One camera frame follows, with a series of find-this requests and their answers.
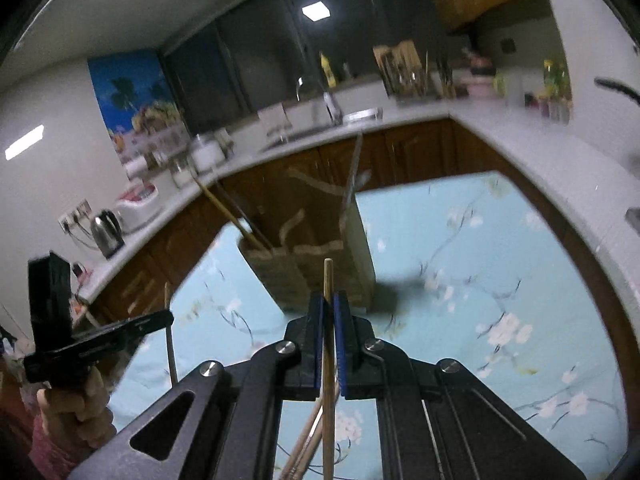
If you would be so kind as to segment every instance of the poster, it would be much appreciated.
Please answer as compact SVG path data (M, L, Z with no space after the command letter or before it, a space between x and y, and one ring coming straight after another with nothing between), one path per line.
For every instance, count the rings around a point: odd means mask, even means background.
M159 150L172 156L191 138L153 50L88 61L95 96L120 162Z

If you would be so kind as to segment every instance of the yellow bottle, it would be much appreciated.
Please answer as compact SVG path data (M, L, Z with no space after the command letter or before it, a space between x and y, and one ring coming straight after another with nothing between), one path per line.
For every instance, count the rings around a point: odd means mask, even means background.
M322 52L320 53L320 65L322 65L322 70L324 70L324 76L326 77L326 82L329 85L329 88L333 88L337 85L335 80L334 71L331 70L331 63L329 63L329 59Z

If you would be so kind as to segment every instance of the ceiling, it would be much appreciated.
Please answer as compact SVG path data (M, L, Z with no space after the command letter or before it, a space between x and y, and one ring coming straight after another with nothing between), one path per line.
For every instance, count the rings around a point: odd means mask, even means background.
M0 66L0 91L66 59L175 43L230 1L52 0Z

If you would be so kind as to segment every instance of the light blue tablecloth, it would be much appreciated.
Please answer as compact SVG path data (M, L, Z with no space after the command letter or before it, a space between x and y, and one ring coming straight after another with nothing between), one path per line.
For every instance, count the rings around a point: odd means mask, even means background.
M458 359L574 461L603 478L626 450L620 373L571 260L497 173L358 194L376 269L376 335L426 362ZM178 375L200 362L249 359L278 341L283 314L226 226L174 296ZM124 427L170 384L163 333L132 359L110 407ZM285 402L278 468L311 403ZM340 400L336 478L382 478L374 401ZM319 454L305 476L318 478Z

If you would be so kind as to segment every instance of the finger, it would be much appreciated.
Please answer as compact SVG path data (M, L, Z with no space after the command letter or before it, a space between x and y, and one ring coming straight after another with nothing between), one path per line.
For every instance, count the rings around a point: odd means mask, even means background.
M46 415L77 413L84 410L84 398L82 395L58 388L39 390L37 399L40 410Z
M118 433L118 430L116 430L115 426L113 424L111 424L107 428L107 431L105 431L104 434L101 437L96 438L94 440L89 440L89 441L87 441L87 444L89 444L89 446L94 448L94 449L98 449L99 447L104 446L114 436L116 436L116 433Z
M113 422L111 410L104 410L100 415L78 425L78 436L82 440L97 440L109 429Z
M105 409L109 403L109 398L110 395L105 389L102 389L93 397L86 397L84 399L84 410L76 412L76 417L80 422L94 418Z
M89 371L89 376L86 378L84 382L84 392L89 396L93 397L95 394L99 393L104 389L104 382L102 381L102 375L98 368L95 366L91 367L91 371Z

